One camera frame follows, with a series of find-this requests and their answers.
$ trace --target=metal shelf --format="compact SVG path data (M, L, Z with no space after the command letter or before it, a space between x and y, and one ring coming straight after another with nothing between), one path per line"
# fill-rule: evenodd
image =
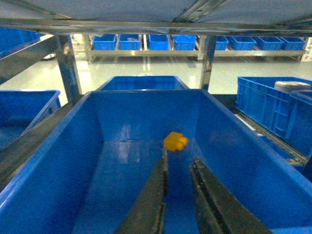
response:
M148 48L147 36L142 35L141 49L140 50L119 50L119 40L116 42L115 50L94 50L90 43L88 34L85 34L85 52L88 61L92 61L95 57L145 57L145 56L176 56L176 57L197 57L197 60L203 60L204 58L204 44L206 36L200 36L196 42L195 49L188 50L175 50L171 37L167 35L169 40L169 50L150 50ZM286 50L272 50L263 51L255 46L251 51L249 50L233 50L228 47L227 50L216 50L215 57L300 57L304 55L305 51L286 51Z
M179 56L179 57L197 57L202 60L200 45L196 42L194 50L175 50L171 37L167 35L169 40L169 50L150 50L146 34L142 35L141 49L140 50L119 50L119 40L116 42L115 50L94 50L90 43L88 35L85 35L86 56L88 61L92 61L93 57L105 56L123 56L123 57L144 57L144 56Z
M269 56L269 57L295 57L302 56L305 53L304 50L290 51L290 50L259 50L255 47L254 50L216 50L214 52L215 57L250 57L250 56Z

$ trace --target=white floor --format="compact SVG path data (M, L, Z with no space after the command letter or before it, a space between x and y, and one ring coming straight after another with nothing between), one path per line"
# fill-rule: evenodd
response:
M199 88L202 63L194 58L97 58L77 60L82 92L97 89L113 76L175 75L190 88ZM290 58L216 58L209 92L235 94L238 76L295 76L312 79L312 62ZM56 60L40 61L0 86L0 89L58 89L67 102Z

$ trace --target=yellow object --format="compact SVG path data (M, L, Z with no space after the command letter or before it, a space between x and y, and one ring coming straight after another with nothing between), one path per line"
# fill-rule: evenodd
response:
M170 151L181 151L187 145L188 139L181 133L171 132L164 139L164 148Z

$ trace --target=blue plastic bin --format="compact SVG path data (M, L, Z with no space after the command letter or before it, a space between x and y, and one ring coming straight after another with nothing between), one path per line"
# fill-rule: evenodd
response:
M28 43L28 42L31 42L40 38L40 34L37 32L33 32L33 31L21 30L21 34L22 34L24 43Z
M312 156L312 91L294 91L286 141L302 154Z
M128 76L112 77L97 91L134 89L188 89L176 76Z
M0 27L0 58L10 54L10 50L40 38L36 32Z
M9 51L24 44L22 30L0 27L0 52Z
M283 50L303 50L305 41L300 38L280 38L284 41L282 45Z
M227 37L234 50L253 50L257 42L252 37Z
M194 50L196 44L196 36L180 35L174 37L175 50Z
M274 88L276 81L299 81L312 85L311 80L296 77L238 77L236 107L247 116L285 138L293 98Z
M284 42L278 37L253 37L260 50L280 50Z
M0 193L0 230L113 233L172 131L166 234L198 233L194 156L273 232L312 231L312 184L203 90L86 94Z
M226 39L225 36L219 36L216 40L215 49L216 50L226 50L228 47L229 41Z
M55 112L59 94L58 90L1 90L0 149Z
M169 50L169 40L167 35L148 35L150 50Z
M140 50L141 35L138 34L122 34L119 37L120 50Z
M102 37L94 37L93 46L95 50L115 50L116 35L104 34Z

